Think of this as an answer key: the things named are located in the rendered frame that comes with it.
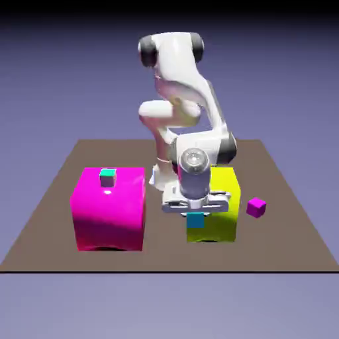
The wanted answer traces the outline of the large yellow box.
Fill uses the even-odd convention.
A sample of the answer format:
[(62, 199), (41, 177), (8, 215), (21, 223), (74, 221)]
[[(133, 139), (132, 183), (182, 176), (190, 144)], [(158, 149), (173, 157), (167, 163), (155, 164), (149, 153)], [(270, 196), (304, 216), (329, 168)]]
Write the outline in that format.
[(227, 212), (211, 213), (205, 217), (203, 228), (187, 228), (188, 242), (233, 242), (240, 207), (241, 190), (233, 167), (211, 168), (211, 190), (230, 192)]

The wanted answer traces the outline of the large magenta box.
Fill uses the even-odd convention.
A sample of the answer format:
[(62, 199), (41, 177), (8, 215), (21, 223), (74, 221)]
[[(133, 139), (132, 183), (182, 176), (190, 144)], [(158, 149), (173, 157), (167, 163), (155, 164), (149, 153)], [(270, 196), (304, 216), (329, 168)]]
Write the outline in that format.
[(79, 251), (141, 251), (146, 206), (145, 169), (117, 167), (113, 187), (101, 187), (102, 168), (84, 168), (70, 197)]

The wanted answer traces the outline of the small blue cube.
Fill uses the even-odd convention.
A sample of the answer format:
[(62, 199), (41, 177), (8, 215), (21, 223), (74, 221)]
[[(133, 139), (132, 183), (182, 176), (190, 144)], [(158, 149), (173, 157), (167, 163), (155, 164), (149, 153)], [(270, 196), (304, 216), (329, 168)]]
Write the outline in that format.
[(204, 213), (187, 213), (186, 226), (187, 228), (203, 228), (205, 226)]

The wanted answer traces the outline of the small purple cube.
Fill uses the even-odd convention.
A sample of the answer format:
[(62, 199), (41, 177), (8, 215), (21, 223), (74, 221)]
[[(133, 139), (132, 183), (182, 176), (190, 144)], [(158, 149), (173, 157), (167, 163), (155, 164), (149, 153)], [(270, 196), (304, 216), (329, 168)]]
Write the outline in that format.
[(266, 211), (266, 202), (258, 197), (250, 199), (247, 203), (246, 213), (254, 218), (260, 218)]

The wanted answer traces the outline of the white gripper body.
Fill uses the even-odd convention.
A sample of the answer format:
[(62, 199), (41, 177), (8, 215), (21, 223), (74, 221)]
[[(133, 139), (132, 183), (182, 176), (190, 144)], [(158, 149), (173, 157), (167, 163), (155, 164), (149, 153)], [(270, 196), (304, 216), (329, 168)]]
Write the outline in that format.
[(188, 199), (179, 193), (163, 194), (162, 210), (166, 213), (211, 213), (227, 212), (231, 194), (227, 191), (211, 191), (200, 199)]

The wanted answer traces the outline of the small green cube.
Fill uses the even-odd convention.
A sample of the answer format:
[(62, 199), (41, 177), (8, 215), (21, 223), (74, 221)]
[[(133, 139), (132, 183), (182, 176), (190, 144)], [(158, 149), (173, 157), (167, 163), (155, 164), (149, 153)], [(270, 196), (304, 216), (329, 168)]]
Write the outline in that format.
[(113, 187), (117, 178), (115, 168), (102, 168), (99, 173), (101, 187)]

